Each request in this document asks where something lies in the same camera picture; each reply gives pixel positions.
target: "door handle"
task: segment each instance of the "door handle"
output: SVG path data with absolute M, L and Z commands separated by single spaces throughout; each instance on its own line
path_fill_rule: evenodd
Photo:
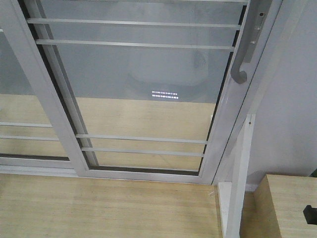
M 250 0 L 239 48 L 230 71 L 231 77 L 238 84 L 248 80 L 247 73 L 240 70 L 240 67 L 243 62 L 251 61 L 271 2 L 272 0 Z

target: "white wall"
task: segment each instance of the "white wall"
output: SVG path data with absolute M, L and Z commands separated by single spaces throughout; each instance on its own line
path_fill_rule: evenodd
M 317 1 L 309 0 L 259 106 L 247 183 L 316 168 Z

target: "wooden floor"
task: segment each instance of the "wooden floor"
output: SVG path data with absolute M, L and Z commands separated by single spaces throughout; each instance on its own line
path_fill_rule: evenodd
M 220 238 L 214 186 L 0 175 L 1 238 Z

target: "glass panel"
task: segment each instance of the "glass panel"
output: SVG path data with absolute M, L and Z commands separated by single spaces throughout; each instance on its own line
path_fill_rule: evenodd
M 0 32 L 0 122 L 50 124 L 3 32 Z M 1 136 L 57 138 L 52 128 L 0 125 Z M 0 139 L 0 153 L 66 157 L 59 141 Z
M 242 4 L 232 2 L 115 2 L 41 0 L 47 18 L 237 24 Z
M 198 171 L 201 158 L 193 156 L 131 154 L 96 151 L 100 166 Z
M 41 3 L 46 18 L 144 24 L 49 24 L 52 39 L 56 40 L 141 44 L 139 47 L 78 45 L 76 42 L 57 44 L 89 134 L 207 140 L 232 49 L 195 46 L 231 47 L 237 28 L 195 24 L 237 25 L 243 7 L 241 3 L 69 0 L 43 0 Z M 194 25 L 145 26 L 154 22 Z M 160 44 L 160 47 L 149 47 L 148 44 Z M 180 49 L 180 45 L 193 49 Z M 123 151 L 200 154 L 205 147 L 204 144 L 97 139 L 92 139 L 92 145 Z M 199 156 L 98 151 L 96 156 L 99 164 L 105 166 L 197 170 L 201 162 Z

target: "wooden cabinet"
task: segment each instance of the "wooden cabinet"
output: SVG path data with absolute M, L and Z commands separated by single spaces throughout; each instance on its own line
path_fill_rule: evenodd
M 254 195 L 265 238 L 317 237 L 303 214 L 317 207 L 317 178 L 266 175 Z

